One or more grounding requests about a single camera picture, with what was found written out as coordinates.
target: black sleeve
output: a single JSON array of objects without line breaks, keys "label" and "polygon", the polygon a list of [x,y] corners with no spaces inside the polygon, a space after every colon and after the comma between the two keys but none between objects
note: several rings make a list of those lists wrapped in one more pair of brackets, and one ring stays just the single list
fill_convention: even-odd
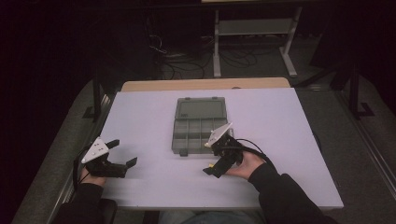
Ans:
[{"label": "black sleeve", "polygon": [[260,193],[260,206],[268,224],[336,223],[322,214],[289,175],[279,175],[266,163],[248,181]]},{"label": "black sleeve", "polygon": [[94,184],[80,184],[76,197],[71,203],[61,205],[52,223],[103,223],[102,213],[98,209],[103,188]]}]

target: human hand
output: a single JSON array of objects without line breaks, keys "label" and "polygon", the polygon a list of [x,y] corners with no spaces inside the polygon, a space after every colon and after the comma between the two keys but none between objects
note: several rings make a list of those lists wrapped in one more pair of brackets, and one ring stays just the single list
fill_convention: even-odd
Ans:
[{"label": "human hand", "polygon": [[103,187],[106,183],[106,177],[93,176],[89,174],[88,170],[84,167],[81,171],[80,183],[94,184]]},{"label": "human hand", "polygon": [[237,167],[229,169],[225,174],[226,175],[236,175],[242,177],[244,179],[249,179],[250,175],[265,161],[257,155],[254,155],[251,152],[242,151],[244,155],[244,159],[241,164],[237,164]]}]

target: gray compartment box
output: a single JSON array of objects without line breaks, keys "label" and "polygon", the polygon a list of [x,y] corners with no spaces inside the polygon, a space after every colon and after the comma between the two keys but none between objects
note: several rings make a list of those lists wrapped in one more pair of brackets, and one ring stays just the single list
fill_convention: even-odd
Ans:
[{"label": "gray compartment box", "polygon": [[211,131],[227,123],[224,97],[180,98],[172,140],[172,150],[180,156],[211,154],[205,147]]}]

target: white tabletop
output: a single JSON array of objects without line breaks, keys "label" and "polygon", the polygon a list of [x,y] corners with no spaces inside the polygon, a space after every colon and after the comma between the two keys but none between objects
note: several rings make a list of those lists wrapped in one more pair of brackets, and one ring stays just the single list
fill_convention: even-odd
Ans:
[{"label": "white tabletop", "polygon": [[320,208],[343,207],[292,88],[119,92],[101,134],[106,142],[120,139],[108,160],[138,159],[125,178],[107,180],[103,197],[133,209],[260,207],[258,192],[246,180],[202,171],[218,157],[180,157],[172,151],[177,99],[212,96],[225,98],[235,138],[258,145]]}]

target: person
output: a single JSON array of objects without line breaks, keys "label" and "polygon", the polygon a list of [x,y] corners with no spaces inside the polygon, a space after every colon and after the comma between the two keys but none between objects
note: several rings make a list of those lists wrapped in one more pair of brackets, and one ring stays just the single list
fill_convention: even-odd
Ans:
[{"label": "person", "polygon": [[[243,151],[241,164],[231,168],[226,175],[239,176],[251,183],[260,193],[259,202],[263,213],[263,223],[267,224],[333,224],[331,217],[324,216],[320,209],[306,196],[300,186],[287,174],[279,175],[263,159]],[[83,169],[81,176],[88,172]],[[106,183],[104,177],[87,175],[81,181],[78,192],[71,203],[64,203],[53,223],[102,223],[98,203]],[[172,222],[190,223],[254,223],[240,213],[193,212]],[[161,214],[160,223],[168,223],[169,217]]]}]

